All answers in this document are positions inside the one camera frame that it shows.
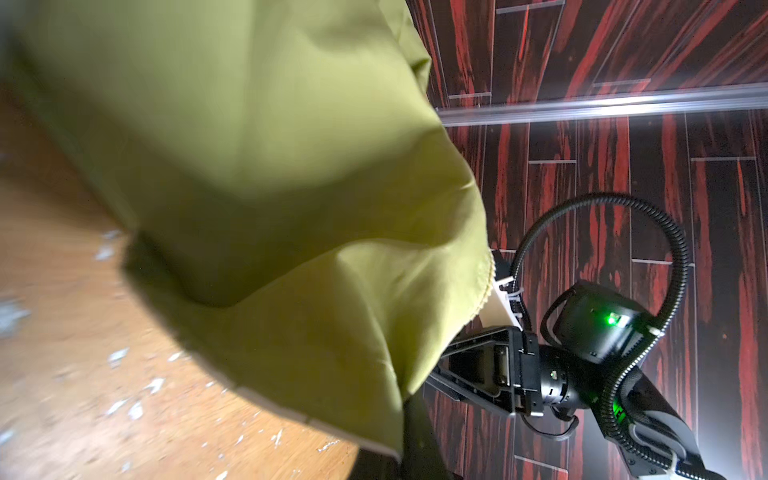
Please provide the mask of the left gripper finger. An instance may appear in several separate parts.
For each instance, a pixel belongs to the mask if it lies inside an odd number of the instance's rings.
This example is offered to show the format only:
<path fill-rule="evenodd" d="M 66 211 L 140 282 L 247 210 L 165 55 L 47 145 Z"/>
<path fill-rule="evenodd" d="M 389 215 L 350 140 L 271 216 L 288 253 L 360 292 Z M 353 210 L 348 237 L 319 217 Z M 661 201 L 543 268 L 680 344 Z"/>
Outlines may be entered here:
<path fill-rule="evenodd" d="M 450 478 L 421 392 L 405 403 L 404 413 L 402 459 L 395 460 L 393 457 L 360 449 L 350 471 L 351 479 Z"/>

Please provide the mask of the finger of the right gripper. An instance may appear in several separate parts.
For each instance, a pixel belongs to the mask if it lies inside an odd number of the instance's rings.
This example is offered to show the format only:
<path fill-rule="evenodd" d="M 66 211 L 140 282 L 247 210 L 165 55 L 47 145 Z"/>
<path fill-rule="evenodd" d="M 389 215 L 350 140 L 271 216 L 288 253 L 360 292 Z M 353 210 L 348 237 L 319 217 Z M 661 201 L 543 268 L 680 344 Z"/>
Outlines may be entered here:
<path fill-rule="evenodd" d="M 514 327 L 490 327 L 449 344 L 427 384 L 494 414 L 516 412 Z"/>

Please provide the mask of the green jacket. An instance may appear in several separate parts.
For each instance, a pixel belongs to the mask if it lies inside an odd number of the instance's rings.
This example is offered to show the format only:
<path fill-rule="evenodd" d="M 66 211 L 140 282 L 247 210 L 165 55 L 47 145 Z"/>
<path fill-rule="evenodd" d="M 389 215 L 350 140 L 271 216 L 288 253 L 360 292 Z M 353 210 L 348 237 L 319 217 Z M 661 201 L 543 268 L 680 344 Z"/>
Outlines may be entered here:
<path fill-rule="evenodd" d="M 377 453 L 486 303 L 472 170 L 403 1 L 5 1 L 5 80 L 240 395 Z"/>

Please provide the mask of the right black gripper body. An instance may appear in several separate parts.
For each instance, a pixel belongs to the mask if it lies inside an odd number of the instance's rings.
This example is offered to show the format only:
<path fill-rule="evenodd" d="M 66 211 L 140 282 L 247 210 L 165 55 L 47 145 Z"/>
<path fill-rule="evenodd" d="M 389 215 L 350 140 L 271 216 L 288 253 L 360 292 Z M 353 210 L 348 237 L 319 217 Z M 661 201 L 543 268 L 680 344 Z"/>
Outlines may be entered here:
<path fill-rule="evenodd" d="M 638 302 L 585 280 L 557 297 L 537 335 L 543 404 L 565 418 L 596 404 L 610 368 L 642 339 L 650 318 Z"/>

